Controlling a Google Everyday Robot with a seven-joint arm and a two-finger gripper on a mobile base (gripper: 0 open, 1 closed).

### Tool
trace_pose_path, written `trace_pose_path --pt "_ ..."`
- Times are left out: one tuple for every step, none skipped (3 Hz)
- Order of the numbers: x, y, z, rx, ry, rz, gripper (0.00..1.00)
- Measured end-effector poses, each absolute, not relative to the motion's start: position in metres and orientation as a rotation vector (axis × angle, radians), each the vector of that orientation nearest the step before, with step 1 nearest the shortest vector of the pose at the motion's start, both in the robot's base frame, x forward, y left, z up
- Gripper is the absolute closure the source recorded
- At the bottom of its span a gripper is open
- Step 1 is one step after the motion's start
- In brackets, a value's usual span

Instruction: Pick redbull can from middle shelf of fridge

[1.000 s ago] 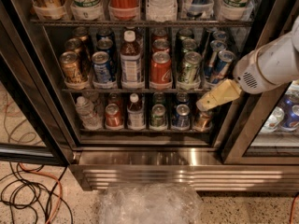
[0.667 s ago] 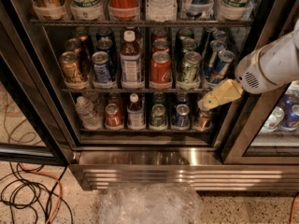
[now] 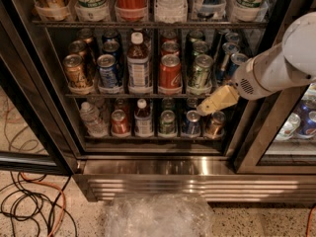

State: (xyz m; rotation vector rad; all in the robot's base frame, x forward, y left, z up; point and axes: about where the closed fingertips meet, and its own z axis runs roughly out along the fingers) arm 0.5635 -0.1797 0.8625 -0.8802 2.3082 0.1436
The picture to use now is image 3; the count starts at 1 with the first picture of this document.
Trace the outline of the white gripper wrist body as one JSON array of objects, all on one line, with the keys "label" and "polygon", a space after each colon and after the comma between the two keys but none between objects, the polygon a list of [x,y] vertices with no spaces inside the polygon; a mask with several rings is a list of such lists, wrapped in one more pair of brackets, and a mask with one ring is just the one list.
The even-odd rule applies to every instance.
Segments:
[{"label": "white gripper wrist body", "polygon": [[246,100],[258,100],[272,94],[265,89],[255,75],[255,59],[242,63],[232,76],[232,83],[239,95]]}]

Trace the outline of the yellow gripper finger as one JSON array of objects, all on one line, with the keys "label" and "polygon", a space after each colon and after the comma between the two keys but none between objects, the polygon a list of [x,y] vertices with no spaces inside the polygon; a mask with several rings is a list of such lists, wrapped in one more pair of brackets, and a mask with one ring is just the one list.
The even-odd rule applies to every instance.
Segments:
[{"label": "yellow gripper finger", "polygon": [[238,100],[239,94],[233,86],[220,86],[197,106],[197,112],[203,117],[208,116],[236,105]]}]

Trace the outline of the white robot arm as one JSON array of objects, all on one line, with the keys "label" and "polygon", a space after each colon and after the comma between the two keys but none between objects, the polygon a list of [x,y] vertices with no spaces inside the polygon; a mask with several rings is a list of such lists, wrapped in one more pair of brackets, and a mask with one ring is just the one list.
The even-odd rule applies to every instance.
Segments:
[{"label": "white robot arm", "polygon": [[312,12],[295,20],[281,43],[242,63],[231,82],[205,98],[197,112],[204,117],[234,106],[240,97],[258,100],[287,88],[307,86],[315,79],[316,12]]}]

